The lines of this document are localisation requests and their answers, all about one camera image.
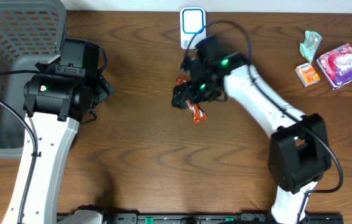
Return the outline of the orange snack bar wrapper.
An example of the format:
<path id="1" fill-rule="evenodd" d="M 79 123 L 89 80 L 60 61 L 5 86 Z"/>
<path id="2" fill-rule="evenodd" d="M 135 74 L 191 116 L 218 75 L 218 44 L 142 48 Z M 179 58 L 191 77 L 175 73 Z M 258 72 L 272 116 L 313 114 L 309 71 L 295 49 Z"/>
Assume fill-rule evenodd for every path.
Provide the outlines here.
<path id="1" fill-rule="evenodd" d="M 176 79 L 176 86 L 173 89 L 172 105 L 183 110 L 190 109 L 193 113 L 195 124 L 208 119 L 206 113 L 199 107 L 201 93 L 206 89 L 203 83 L 194 84 L 189 77 L 180 77 Z"/>

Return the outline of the orange juice carton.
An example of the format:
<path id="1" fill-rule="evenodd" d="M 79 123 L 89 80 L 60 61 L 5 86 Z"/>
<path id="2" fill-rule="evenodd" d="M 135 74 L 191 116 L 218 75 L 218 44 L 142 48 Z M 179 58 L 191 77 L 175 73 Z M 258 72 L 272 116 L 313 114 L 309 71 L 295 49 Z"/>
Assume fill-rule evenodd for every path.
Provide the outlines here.
<path id="1" fill-rule="evenodd" d="M 316 84 L 320 81 L 320 77 L 312 67 L 310 62 L 301 64 L 295 69 L 296 74 L 302 81 L 304 86 L 309 86 L 312 84 Z"/>

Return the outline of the green tissue packet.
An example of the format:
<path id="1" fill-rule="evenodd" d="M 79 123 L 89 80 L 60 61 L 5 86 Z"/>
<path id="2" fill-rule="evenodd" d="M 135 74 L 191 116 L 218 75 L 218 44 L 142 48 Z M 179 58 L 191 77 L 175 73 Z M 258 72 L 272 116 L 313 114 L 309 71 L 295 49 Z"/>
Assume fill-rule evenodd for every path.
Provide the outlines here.
<path id="1" fill-rule="evenodd" d="M 299 51 L 308 62 L 312 63 L 321 40 L 322 36 L 319 33 L 310 30 L 305 31 L 305 40 L 300 43 Z"/>

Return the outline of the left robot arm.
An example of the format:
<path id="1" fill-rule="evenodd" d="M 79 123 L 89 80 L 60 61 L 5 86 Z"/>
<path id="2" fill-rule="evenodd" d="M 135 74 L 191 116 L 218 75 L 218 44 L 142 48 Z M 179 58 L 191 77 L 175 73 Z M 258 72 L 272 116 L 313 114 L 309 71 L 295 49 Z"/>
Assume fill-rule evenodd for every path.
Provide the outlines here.
<path id="1" fill-rule="evenodd" d="M 22 95 L 26 126 L 21 162 L 3 223 L 56 223 L 64 167 L 85 114 L 113 94 L 103 78 L 103 48 L 65 39 L 60 54 L 27 57 Z"/>

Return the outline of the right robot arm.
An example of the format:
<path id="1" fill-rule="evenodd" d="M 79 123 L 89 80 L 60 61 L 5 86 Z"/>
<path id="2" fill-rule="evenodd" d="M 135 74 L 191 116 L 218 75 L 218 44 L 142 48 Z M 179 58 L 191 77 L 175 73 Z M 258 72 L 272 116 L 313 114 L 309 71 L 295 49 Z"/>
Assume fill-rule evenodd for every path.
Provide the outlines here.
<path id="1" fill-rule="evenodd" d="M 190 79 L 174 87 L 172 105 L 188 109 L 222 94 L 236 100 L 270 139 L 268 167 L 277 184 L 272 218 L 303 221 L 311 191 L 331 167 L 322 117 L 307 116 L 283 100 L 243 54 L 228 53 L 214 36 L 198 42 L 196 56 L 184 56 L 180 67 Z"/>

